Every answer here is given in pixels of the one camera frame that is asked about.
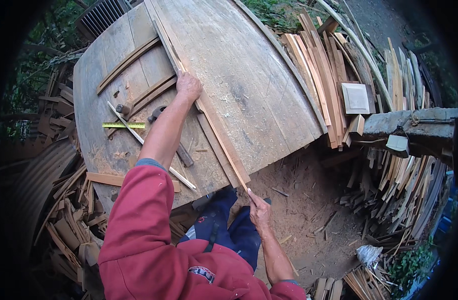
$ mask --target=yellow tape measure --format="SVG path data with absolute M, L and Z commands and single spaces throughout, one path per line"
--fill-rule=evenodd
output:
M 145 128 L 144 122 L 129 122 L 127 123 L 130 128 Z M 125 125 L 121 122 L 103 122 L 102 127 L 118 127 L 118 128 L 125 128 Z

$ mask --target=wooden workbench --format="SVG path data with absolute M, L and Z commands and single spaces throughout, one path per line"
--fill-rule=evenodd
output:
M 254 21 L 231 0 L 158 1 L 177 34 L 192 68 L 223 121 L 248 174 L 285 157 L 323 134 L 317 113 L 301 86 Z M 145 3 L 135 7 L 99 36 L 74 68 L 74 106 L 77 132 L 87 170 L 124 176 L 128 158 L 138 155 L 139 142 L 126 129 L 109 139 L 102 122 L 114 106 L 136 99 L 143 91 L 174 72 L 162 44 L 131 64 L 98 96 L 100 81 L 131 51 L 157 36 Z M 175 86 L 155 99 L 130 121 L 144 122 L 176 95 Z M 173 207 L 178 207 L 229 184 L 197 119 L 195 106 L 182 131 L 182 143 L 194 159 L 185 168 L 177 155 L 172 167 L 197 187 L 181 183 Z M 145 138 L 145 129 L 136 129 Z M 105 210 L 119 188 L 94 183 Z

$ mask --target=metal grate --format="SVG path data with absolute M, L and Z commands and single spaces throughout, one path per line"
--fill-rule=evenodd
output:
M 132 9 L 126 0 L 101 0 L 89 7 L 76 20 L 77 28 L 93 42 L 107 27 Z

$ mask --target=square wooden panel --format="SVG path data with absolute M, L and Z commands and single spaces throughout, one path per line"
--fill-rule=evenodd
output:
M 369 111 L 369 99 L 366 86 L 363 84 L 342 83 L 342 93 L 346 103 L 346 114 L 367 115 Z

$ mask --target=navy pants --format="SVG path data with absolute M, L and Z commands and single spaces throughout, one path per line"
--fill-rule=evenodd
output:
M 227 229 L 229 211 L 237 200 L 234 189 L 224 188 L 218 191 L 197 218 L 194 225 L 180 239 L 180 242 L 196 238 L 209 240 L 213 233 L 214 225 L 217 229 L 214 243 L 234 250 L 250 266 L 256 270 L 257 254 L 261 246 L 261 237 L 256 227 L 250 221 L 250 207 L 242 207 L 237 217 Z

